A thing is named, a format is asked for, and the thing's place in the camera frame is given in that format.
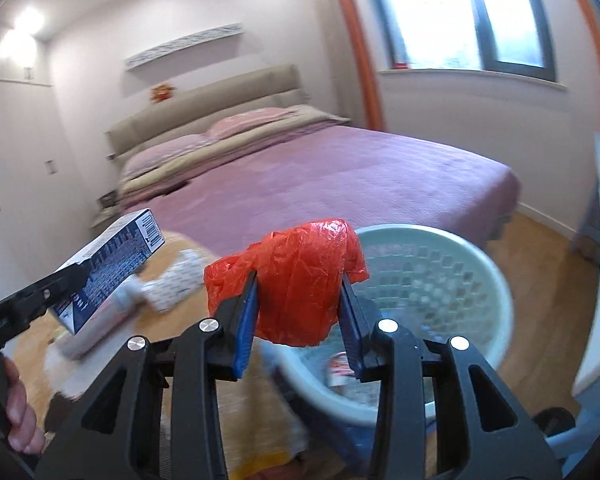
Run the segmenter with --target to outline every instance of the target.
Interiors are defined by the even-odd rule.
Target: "laundry basket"
[[[506,280],[484,252],[461,237],[429,227],[388,224],[356,232],[370,274],[353,285],[357,295],[374,300],[385,317],[416,336],[443,342],[463,335],[491,367],[500,365],[513,330],[512,301]],[[347,399],[325,385],[330,357],[343,350],[338,325],[317,347],[275,346],[280,371],[306,402],[346,424],[373,426],[379,383],[354,386],[366,402]],[[425,415],[432,419],[430,383],[425,383],[425,400]]]

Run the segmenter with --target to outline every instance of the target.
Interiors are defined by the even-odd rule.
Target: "barcode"
[[[146,244],[153,253],[164,241],[162,233],[158,229],[158,224],[155,223],[154,217],[149,212],[142,215],[142,218],[138,219],[136,223],[142,232]]]

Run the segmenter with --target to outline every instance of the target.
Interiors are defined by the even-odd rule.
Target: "window sill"
[[[545,81],[544,79],[537,79],[535,77],[528,77],[526,75],[519,74],[507,74],[504,72],[488,72],[487,70],[457,70],[448,68],[395,68],[390,70],[380,70],[379,75],[395,75],[395,74],[462,74],[468,76],[480,76],[480,77],[493,77],[500,79],[517,79],[518,81],[525,81],[527,83],[547,86],[549,88],[555,88],[556,90],[567,91],[567,87],[560,83],[554,83],[552,81]]]

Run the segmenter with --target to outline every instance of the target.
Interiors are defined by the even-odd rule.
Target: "hand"
[[[7,417],[11,421],[9,444],[14,451],[25,454],[38,454],[45,445],[45,435],[36,425],[36,413],[27,404],[27,391],[20,380],[20,372],[15,363],[4,358],[7,377],[11,386],[7,394]]]

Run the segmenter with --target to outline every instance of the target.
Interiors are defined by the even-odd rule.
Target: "upholstered headboard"
[[[176,94],[120,121],[108,132],[116,161],[167,140],[206,132],[220,119],[263,107],[304,104],[295,65],[279,65]]]

